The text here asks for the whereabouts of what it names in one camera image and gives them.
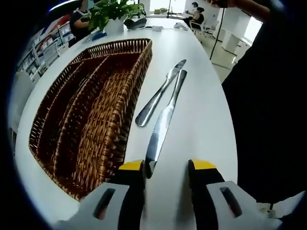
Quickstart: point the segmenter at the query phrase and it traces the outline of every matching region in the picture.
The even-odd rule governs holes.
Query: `serrated knife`
[[[155,95],[150,99],[150,101],[146,104],[146,106],[140,111],[138,116],[135,119],[135,123],[139,127],[144,127],[147,125],[151,116],[154,113],[154,109],[157,107],[163,93],[169,86],[169,84],[173,81],[173,79],[177,76],[179,71],[182,69],[187,60],[182,60],[177,63],[166,75],[166,80],[161,88],[155,93]]]
[[[157,122],[155,123],[145,157],[145,173],[148,179],[151,178],[154,172],[154,167],[158,161],[160,151],[176,106],[176,101],[186,75],[187,72],[185,70],[180,70],[171,100],[169,101],[167,107],[161,112]]]

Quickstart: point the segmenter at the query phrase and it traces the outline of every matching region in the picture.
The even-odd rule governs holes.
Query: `white cabinet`
[[[58,26],[50,33],[33,38],[31,42],[32,48],[26,51],[17,63],[17,71],[25,71],[32,83],[36,84],[40,78],[39,69],[42,69],[45,64],[47,64],[46,66],[48,68],[60,54],[68,49],[68,42],[73,38],[74,36],[71,33],[69,22]],[[48,61],[46,60],[46,54],[52,47],[54,47],[53,50],[56,49],[56,52],[53,52],[54,55],[52,55],[51,61]]]
[[[224,50],[234,54],[239,42],[240,42],[239,38],[237,38],[232,33],[227,31],[225,33],[225,37],[224,37],[224,40],[223,40],[223,43],[222,43],[222,48]]]
[[[220,28],[220,26],[217,25],[217,27],[216,27],[216,29],[215,29],[213,35],[212,35],[214,38],[217,37],[217,34],[218,34],[218,32],[219,32],[219,28]],[[225,33],[226,33],[226,31],[225,31],[224,29],[221,29],[220,34],[219,34],[219,37],[218,37],[218,41],[221,41],[221,42],[222,42],[222,41],[224,40]]]
[[[238,61],[245,55],[246,51],[251,47],[251,44],[248,42],[241,41],[240,46],[237,46],[235,50],[236,58],[235,63],[238,63]]]

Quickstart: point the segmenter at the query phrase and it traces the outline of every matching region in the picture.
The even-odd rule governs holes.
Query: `black pole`
[[[171,1],[172,0],[169,0],[168,11],[167,11],[167,18],[169,18],[169,10],[171,9]]]
[[[220,31],[221,31],[222,23],[223,23],[223,19],[224,19],[224,13],[225,13],[225,8],[223,8],[222,19],[221,19],[221,25],[220,25],[219,31],[217,32],[216,40],[215,40],[215,43],[214,43],[214,46],[213,46],[213,49],[212,49],[212,52],[211,52],[211,55],[210,55],[210,60],[212,59],[213,52],[214,52],[214,49],[215,49],[217,40],[218,40],[219,35],[220,35]]]

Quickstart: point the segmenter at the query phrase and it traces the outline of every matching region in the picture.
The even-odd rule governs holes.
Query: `table surface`
[[[146,18],[166,18],[167,14],[149,14],[146,16]],[[170,19],[185,19],[184,16],[180,15],[180,14],[170,14],[168,16]]]
[[[191,30],[173,28],[175,19],[148,19],[147,25],[162,25],[162,32],[150,29],[125,30],[117,36],[96,41],[85,38],[69,48],[45,72],[24,108],[16,140],[15,160],[21,180],[33,204],[50,224],[69,219],[79,202],[63,192],[45,174],[32,156],[28,138],[36,111],[56,77],[81,51],[107,41],[150,38],[153,58],[143,82],[133,120],[165,81],[165,75],[180,60],[188,72],[181,88],[159,161],[146,182],[147,229],[194,229],[195,218],[187,181],[191,158],[210,161],[226,181],[237,180],[236,140],[228,104],[208,55]],[[175,81],[167,88],[152,119],[144,128],[131,124],[125,162],[144,159],[155,122],[167,105]]]

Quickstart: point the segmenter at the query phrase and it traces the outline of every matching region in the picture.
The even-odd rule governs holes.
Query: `dark clothing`
[[[76,12],[74,12],[72,14],[71,19],[69,21],[69,26],[71,28],[71,32],[76,37],[76,41],[79,41],[82,38],[84,38],[84,37],[86,37],[86,36],[88,36],[90,34],[90,31],[88,30],[87,27],[85,27],[85,28],[76,28],[74,26],[74,23],[76,21],[78,21],[79,19],[81,19],[81,18],[82,18],[82,15],[78,11],[76,11]]]
[[[190,22],[202,24],[204,20],[205,20],[204,16],[200,14],[200,17],[197,20],[194,20],[193,17],[188,17],[185,18],[183,21],[188,25],[188,27],[190,27]]]
[[[263,203],[307,189],[306,58],[280,28],[264,24],[222,84],[236,135],[238,185]]]

